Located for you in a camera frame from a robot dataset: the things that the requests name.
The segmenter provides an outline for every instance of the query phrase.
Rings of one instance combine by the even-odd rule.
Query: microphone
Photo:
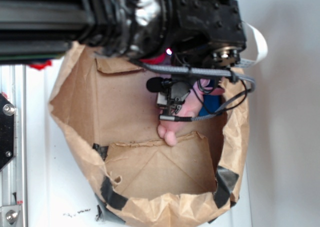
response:
[[[153,77],[146,82],[146,88],[151,93],[165,92],[164,81],[162,77]]]

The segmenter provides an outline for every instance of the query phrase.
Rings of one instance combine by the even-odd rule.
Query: brown paper bag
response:
[[[154,76],[123,60],[95,59],[76,44],[63,61],[50,112],[93,191],[119,220],[134,227],[195,227],[239,199],[248,102],[188,123],[170,147],[157,134],[156,94],[146,89]],[[227,80],[222,86],[225,99],[243,90]]]

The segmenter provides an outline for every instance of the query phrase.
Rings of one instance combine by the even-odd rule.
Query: white wall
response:
[[[253,227],[320,226],[320,0],[238,0],[269,54],[247,74]]]

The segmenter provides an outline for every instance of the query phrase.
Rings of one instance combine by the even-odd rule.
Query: black tape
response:
[[[99,199],[97,195],[95,195],[95,197],[98,201],[98,214],[96,216],[97,221],[111,221],[117,224],[126,224],[126,222],[123,219],[121,219],[120,217],[112,213],[110,210],[108,210],[106,208],[106,205],[101,201],[101,199]]]
[[[103,161],[106,160],[106,158],[108,156],[109,146],[100,146],[99,144],[94,143],[92,146],[92,149],[96,150],[99,153],[99,155],[101,156]]]
[[[212,224],[216,219],[218,218],[214,218],[213,220],[208,221],[208,224]]]
[[[105,202],[116,210],[122,210],[128,201],[126,197],[114,192],[111,181],[108,177],[104,178],[100,190]]]
[[[218,208],[221,208],[227,203],[238,179],[239,175],[237,173],[221,166],[217,167],[216,181],[218,187],[213,199]]]
[[[230,201],[230,208],[232,208],[232,207],[235,206],[236,204],[237,204],[237,202]]]

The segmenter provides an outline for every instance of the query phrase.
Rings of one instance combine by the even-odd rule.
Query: screw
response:
[[[239,31],[242,30],[242,28],[243,28],[241,23],[238,23],[236,27],[237,27],[237,29],[238,29]]]
[[[17,220],[18,214],[17,212],[13,210],[9,210],[8,213],[6,213],[5,218],[9,222],[9,224],[13,224]]]
[[[12,156],[12,152],[11,152],[11,151],[7,151],[7,152],[5,152],[5,156],[7,156],[7,157],[11,157],[11,156]]]
[[[233,12],[235,13],[235,14],[238,14],[239,13],[239,8],[236,6],[236,7],[234,7],[233,8]]]
[[[12,104],[8,103],[3,106],[2,111],[6,116],[12,116],[16,112],[16,109]]]
[[[194,5],[194,7],[196,7],[197,9],[200,7],[200,2],[199,2],[199,0],[195,0],[194,2],[193,2],[193,5]]]
[[[221,27],[223,26],[223,24],[222,24],[222,22],[221,22],[220,20],[216,22],[216,25],[217,25],[219,28],[221,28]]]
[[[180,0],[181,5],[186,6],[188,3],[188,0]]]

